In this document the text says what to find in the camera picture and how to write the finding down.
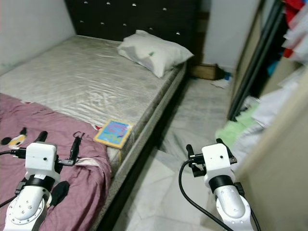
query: book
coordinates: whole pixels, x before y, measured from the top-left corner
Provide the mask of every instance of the book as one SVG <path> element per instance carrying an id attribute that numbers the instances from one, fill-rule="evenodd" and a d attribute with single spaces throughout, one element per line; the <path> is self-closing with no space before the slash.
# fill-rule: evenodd
<path id="1" fill-rule="evenodd" d="M 110 119 L 93 138 L 94 141 L 121 149 L 132 131 L 133 125 Z"/>

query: purple blanket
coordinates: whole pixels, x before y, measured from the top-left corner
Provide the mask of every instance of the purple blanket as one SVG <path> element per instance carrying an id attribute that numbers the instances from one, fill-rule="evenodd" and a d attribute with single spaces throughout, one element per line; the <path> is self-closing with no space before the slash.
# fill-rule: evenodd
<path id="1" fill-rule="evenodd" d="M 105 203 L 111 181 L 106 146 L 92 141 L 97 131 L 88 123 L 40 104 L 21 103 L 0 94 L 0 152 L 9 150 L 9 145 L 27 147 L 44 130 L 48 131 L 46 142 L 57 144 L 60 159 L 69 158 L 75 136 L 79 136 L 82 141 L 78 157 L 93 158 L 100 167 L 63 167 L 60 181 L 69 182 L 68 195 L 56 207 L 48 209 L 40 231 L 89 230 Z M 14 196 L 25 172 L 24 159 L 9 154 L 0 156 L 0 203 Z M 0 208 L 0 230 L 4 228 L 7 206 Z"/>

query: floor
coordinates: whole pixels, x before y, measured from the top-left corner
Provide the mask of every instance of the floor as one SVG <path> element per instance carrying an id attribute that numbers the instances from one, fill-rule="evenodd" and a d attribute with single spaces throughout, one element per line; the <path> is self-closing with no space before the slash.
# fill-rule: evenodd
<path id="1" fill-rule="evenodd" d="M 186 145 L 201 153 L 203 146 L 215 142 L 215 131 L 224 124 L 228 89 L 210 83 L 189 81 L 161 145 L 152 151 L 113 231 L 213 230 L 200 225 L 205 216 L 184 199 L 178 185 L 180 166 L 187 159 Z M 205 207 L 209 190 L 203 178 L 194 178 L 190 168 L 182 177 L 188 196 Z"/>

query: dark headboard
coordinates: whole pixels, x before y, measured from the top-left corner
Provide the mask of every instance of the dark headboard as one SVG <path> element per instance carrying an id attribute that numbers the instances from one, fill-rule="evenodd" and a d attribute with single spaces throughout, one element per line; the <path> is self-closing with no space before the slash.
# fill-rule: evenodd
<path id="1" fill-rule="evenodd" d="M 199 0 L 65 0 L 78 35 L 123 41 L 145 30 L 191 48 Z"/>

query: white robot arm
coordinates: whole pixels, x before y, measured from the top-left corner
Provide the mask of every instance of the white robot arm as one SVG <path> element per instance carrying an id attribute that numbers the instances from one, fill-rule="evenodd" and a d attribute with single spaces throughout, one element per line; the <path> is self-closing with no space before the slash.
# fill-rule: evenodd
<path id="1" fill-rule="evenodd" d="M 46 139 L 47 132 L 43 135 L 40 140 Z M 58 159 L 55 144 L 41 141 L 31 143 L 26 149 L 11 151 L 15 157 L 26 159 L 26 181 L 20 182 L 16 189 L 20 193 L 7 209 L 4 231 L 39 230 L 52 199 L 51 189 L 60 181 L 62 166 L 75 164 L 80 141 L 79 137 L 75 139 L 70 158 L 66 160 Z"/>
<path id="2" fill-rule="evenodd" d="M 253 231 L 250 222 L 251 208 L 246 199 L 241 196 L 234 185 L 235 176 L 231 171 L 231 164 L 237 162 L 227 146 L 221 140 L 219 143 L 205 146 L 202 154 L 195 155 L 192 146 L 187 145 L 188 161 L 181 168 L 179 184 L 184 197 L 200 211 L 204 212 L 216 223 L 229 231 Z M 210 188 L 216 199 L 216 208 L 220 215 L 219 221 L 212 214 L 195 204 L 184 192 L 181 185 L 181 172 L 189 164 L 195 177 L 204 176 L 206 187 Z"/>

